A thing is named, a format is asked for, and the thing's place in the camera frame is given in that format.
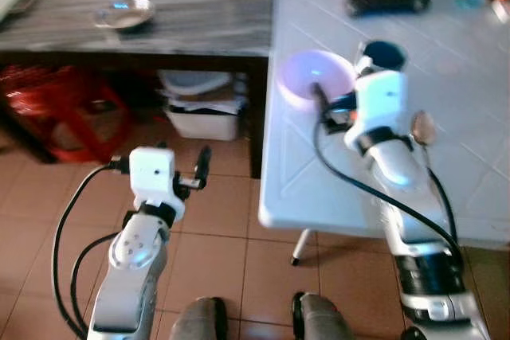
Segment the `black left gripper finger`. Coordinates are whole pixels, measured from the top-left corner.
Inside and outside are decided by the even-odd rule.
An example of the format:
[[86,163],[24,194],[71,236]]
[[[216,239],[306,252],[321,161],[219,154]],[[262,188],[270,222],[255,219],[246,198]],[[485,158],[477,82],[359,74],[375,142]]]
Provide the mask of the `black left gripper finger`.
[[194,190],[204,190],[209,177],[212,150],[208,146],[201,148],[194,163]]

